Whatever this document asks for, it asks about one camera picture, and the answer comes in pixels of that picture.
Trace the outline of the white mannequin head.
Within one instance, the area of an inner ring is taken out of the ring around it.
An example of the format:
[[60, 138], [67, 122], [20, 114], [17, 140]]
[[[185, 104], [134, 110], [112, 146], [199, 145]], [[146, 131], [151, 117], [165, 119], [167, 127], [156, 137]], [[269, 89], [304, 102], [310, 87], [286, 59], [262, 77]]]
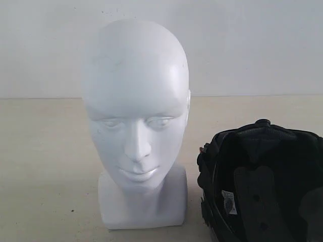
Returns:
[[191, 93], [181, 43], [155, 22], [114, 21], [91, 39], [84, 73], [82, 99], [103, 165], [98, 202], [104, 225], [183, 224], [187, 176], [177, 158]]

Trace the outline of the black helmet with tinted visor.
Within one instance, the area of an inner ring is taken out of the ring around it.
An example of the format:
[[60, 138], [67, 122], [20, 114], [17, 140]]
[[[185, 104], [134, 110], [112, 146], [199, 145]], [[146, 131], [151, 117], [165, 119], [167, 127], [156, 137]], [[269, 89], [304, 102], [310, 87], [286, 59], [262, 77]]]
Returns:
[[322, 241], [322, 137], [259, 119], [199, 149], [212, 241]]

